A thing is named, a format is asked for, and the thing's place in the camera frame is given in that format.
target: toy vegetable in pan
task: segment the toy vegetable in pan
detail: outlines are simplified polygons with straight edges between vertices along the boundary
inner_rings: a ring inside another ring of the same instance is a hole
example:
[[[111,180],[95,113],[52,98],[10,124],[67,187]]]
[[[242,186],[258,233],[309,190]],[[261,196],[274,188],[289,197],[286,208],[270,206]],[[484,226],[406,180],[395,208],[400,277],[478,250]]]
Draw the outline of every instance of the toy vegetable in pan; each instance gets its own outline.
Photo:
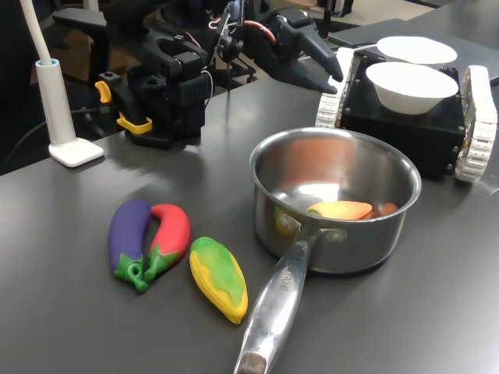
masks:
[[[233,323],[248,309],[246,282],[234,256],[211,238],[199,238],[190,249],[190,269],[201,291]]]
[[[372,209],[370,204],[356,201],[322,201],[313,204],[307,212],[335,220],[358,220]]]

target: purple eggplant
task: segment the purple eggplant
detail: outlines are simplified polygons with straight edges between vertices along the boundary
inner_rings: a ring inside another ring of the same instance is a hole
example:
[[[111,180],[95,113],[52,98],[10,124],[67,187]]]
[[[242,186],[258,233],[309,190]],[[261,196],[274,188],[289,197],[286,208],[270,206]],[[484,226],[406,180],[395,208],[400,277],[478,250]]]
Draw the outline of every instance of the purple eggplant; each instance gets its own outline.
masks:
[[[112,218],[108,249],[113,273],[135,284],[140,292],[147,290],[142,280],[142,242],[150,220],[150,205],[145,200],[123,203]]]

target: white bowl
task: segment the white bowl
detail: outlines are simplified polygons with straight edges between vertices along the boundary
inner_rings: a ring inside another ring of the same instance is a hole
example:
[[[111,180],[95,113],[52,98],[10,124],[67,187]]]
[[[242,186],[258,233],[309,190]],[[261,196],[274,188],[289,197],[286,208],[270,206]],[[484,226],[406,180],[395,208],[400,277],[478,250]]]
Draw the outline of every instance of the white bowl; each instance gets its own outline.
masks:
[[[377,49],[388,62],[410,62],[437,70],[458,57],[448,45],[427,37],[385,37],[377,42]]]
[[[404,115],[426,113],[458,92],[458,84],[442,72],[405,62],[380,62],[366,70],[380,102]]]

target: yellow clip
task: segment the yellow clip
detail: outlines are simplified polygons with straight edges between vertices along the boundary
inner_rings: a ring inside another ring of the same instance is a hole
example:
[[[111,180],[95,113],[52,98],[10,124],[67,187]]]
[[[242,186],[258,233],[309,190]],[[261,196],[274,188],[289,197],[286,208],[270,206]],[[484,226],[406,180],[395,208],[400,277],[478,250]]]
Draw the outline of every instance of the yellow clip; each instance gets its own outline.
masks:
[[[107,104],[111,102],[111,90],[109,90],[109,86],[104,81],[96,82],[95,88],[99,90],[101,94],[101,103]]]
[[[133,132],[134,134],[140,135],[153,129],[152,120],[149,119],[148,117],[146,117],[146,120],[147,123],[144,123],[143,125],[134,125],[132,122],[127,121],[126,118],[120,112],[119,118],[116,121],[118,125],[120,125],[121,127],[124,127],[130,132]]]

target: saucepan rim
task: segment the saucepan rim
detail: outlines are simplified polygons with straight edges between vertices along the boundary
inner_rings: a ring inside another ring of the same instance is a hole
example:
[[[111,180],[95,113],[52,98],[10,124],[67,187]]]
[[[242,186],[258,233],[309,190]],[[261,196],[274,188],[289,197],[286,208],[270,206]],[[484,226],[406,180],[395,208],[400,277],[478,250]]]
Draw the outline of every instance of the saucepan rim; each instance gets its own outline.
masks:
[[[298,210],[293,206],[290,206],[283,201],[279,200],[277,197],[272,195],[270,192],[267,191],[263,187],[263,185],[260,183],[260,179],[257,176],[257,171],[256,171],[256,163],[258,160],[258,157],[261,155],[261,153],[267,149],[269,146],[273,145],[277,140],[280,138],[283,138],[285,136],[290,136],[291,134],[296,134],[299,132],[305,132],[309,134],[330,134],[330,135],[335,135],[337,137],[343,137],[343,138],[350,138],[352,136],[355,136],[360,139],[364,139],[368,142],[375,143],[379,146],[385,147],[389,151],[391,151],[395,156],[400,157],[400,160],[402,161],[403,164],[407,167],[409,170],[409,174],[412,177],[413,180],[413,188],[412,188],[412,196],[409,199],[407,203],[405,203],[401,208],[396,210],[394,213],[387,214],[386,216],[383,217],[376,217],[376,218],[370,218],[369,220],[360,220],[360,221],[354,221],[354,220],[335,220],[331,218],[326,218],[326,217],[321,217],[317,216],[316,214],[311,214],[307,213],[306,211]],[[349,223],[349,224],[361,224],[361,223],[366,223],[366,222],[374,222],[374,221],[382,221],[386,220],[390,217],[394,217],[399,215],[400,213],[405,212],[408,208],[411,207],[412,204],[414,204],[418,197],[419,194],[421,193],[421,175],[419,175],[418,169],[416,166],[414,166],[414,163],[410,161],[410,159],[407,158],[406,155],[404,155],[400,150],[396,149],[394,146],[391,146],[390,144],[373,138],[372,136],[368,136],[365,134],[362,134],[360,132],[355,132],[355,131],[350,131],[350,130],[343,130],[343,129],[326,129],[326,128],[321,128],[321,127],[303,127],[300,129],[291,129],[291,130],[286,130],[282,132],[278,132],[272,136],[267,137],[266,139],[262,140],[253,150],[251,153],[251,156],[249,157],[249,165],[251,167],[251,176],[253,177],[253,180],[257,187],[269,198],[271,199],[274,203],[277,203],[279,206],[283,206],[285,209],[292,211],[293,213],[297,214],[302,214],[305,217],[313,218],[315,220],[323,221],[323,222],[339,222],[339,223]]]

